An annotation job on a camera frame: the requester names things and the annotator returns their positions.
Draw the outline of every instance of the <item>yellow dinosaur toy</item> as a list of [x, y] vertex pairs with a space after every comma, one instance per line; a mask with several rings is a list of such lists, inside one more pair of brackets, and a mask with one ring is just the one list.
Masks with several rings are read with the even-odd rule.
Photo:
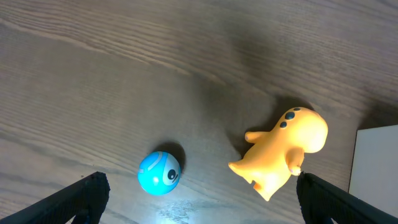
[[315, 111], [306, 108], [288, 110], [270, 132], [247, 132], [245, 139], [254, 143], [243, 159], [230, 162], [229, 168], [249, 184], [268, 202], [290, 175], [299, 175], [304, 152], [322, 149], [328, 125]]

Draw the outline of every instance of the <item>cartoon eye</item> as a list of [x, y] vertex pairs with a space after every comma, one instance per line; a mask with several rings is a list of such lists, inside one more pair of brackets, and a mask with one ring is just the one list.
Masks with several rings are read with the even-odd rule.
[[175, 170], [169, 170], [167, 177], [169, 178], [169, 180], [173, 180], [175, 177]]
[[173, 185], [178, 182], [179, 175], [180, 165], [174, 156], [168, 154], [163, 170], [163, 183], [165, 185]]

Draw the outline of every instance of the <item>blue ball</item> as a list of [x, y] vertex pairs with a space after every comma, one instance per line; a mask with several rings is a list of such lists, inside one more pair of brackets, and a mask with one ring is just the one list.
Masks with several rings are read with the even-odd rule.
[[138, 182], [152, 195], [169, 193], [178, 184], [181, 176], [180, 164], [167, 152], [153, 152], [139, 165]]

